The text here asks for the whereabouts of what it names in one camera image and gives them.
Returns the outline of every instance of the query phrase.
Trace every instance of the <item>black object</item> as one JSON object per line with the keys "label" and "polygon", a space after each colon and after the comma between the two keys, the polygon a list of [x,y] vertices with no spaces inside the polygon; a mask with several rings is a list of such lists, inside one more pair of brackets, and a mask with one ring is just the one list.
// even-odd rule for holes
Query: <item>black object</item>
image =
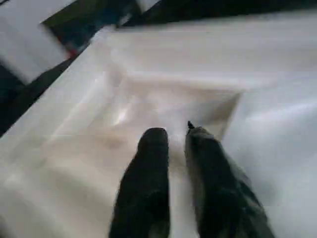
{"label": "black object", "polygon": [[274,238],[264,208],[250,181],[226,157],[221,143],[202,127],[188,122],[185,154],[194,188],[198,232],[201,238],[240,231],[249,238]]}
{"label": "black object", "polygon": [[23,83],[0,61],[0,110],[23,89]]}
{"label": "black object", "polygon": [[121,180],[109,238],[148,238],[169,234],[168,139],[150,128]]}
{"label": "black object", "polygon": [[122,26],[311,9],[316,4],[317,0],[159,0],[143,14],[133,14]]}
{"label": "black object", "polygon": [[2,6],[3,4],[5,4],[8,1],[10,1],[10,0],[0,0],[0,6]]}

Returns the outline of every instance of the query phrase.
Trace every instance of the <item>white surface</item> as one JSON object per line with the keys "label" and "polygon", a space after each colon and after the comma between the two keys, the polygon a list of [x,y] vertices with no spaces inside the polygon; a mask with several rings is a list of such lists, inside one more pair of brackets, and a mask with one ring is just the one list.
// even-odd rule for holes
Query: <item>white surface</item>
{"label": "white surface", "polygon": [[314,74],[241,97],[223,146],[252,181],[278,238],[315,238]]}
{"label": "white surface", "polygon": [[0,58],[25,83],[67,59],[65,49],[41,23],[72,2],[10,0],[0,7]]}
{"label": "white surface", "polygon": [[149,10],[159,0],[137,0],[142,12]]}
{"label": "white surface", "polygon": [[[202,33],[204,26],[192,26],[192,30],[197,40],[212,42],[228,23],[216,24],[218,33],[212,37]],[[146,41],[134,49],[120,43],[129,33],[104,37],[101,32],[0,139],[0,215],[14,235],[104,238],[120,178],[138,139],[148,127],[161,126],[170,141],[171,237],[197,236],[183,153],[187,120],[206,125],[221,138],[239,92],[301,78],[316,64],[316,55],[313,42],[308,53],[302,41],[283,50],[275,42],[278,47],[275,43],[264,50],[255,47],[254,53],[231,44],[221,46],[221,54],[218,41],[203,45],[186,40],[193,35],[190,27],[167,26],[159,30],[165,32],[161,40],[170,40],[169,33],[175,36],[177,29],[187,33],[172,37],[169,44]],[[131,34],[132,42],[140,37]],[[181,51],[171,47],[181,39],[188,43]],[[239,57],[233,58],[232,52]],[[278,93],[268,96],[278,102]]]}

